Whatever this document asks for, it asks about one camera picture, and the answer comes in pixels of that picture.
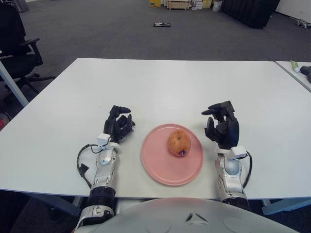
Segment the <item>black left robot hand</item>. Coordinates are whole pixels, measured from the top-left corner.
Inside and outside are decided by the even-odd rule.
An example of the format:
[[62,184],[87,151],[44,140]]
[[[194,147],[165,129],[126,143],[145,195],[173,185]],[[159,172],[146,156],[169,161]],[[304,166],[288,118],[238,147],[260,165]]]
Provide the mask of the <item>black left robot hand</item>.
[[113,105],[105,121],[103,133],[110,135],[110,142],[119,143],[132,133],[136,124],[132,120],[131,110]]

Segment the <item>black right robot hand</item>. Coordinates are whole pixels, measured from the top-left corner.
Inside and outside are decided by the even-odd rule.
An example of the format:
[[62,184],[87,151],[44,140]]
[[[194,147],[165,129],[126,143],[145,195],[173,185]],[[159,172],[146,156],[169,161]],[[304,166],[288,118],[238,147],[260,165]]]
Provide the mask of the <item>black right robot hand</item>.
[[232,103],[228,100],[211,105],[201,113],[204,116],[213,116],[207,120],[205,135],[216,142],[220,149],[229,150],[238,145],[239,123],[234,112]]

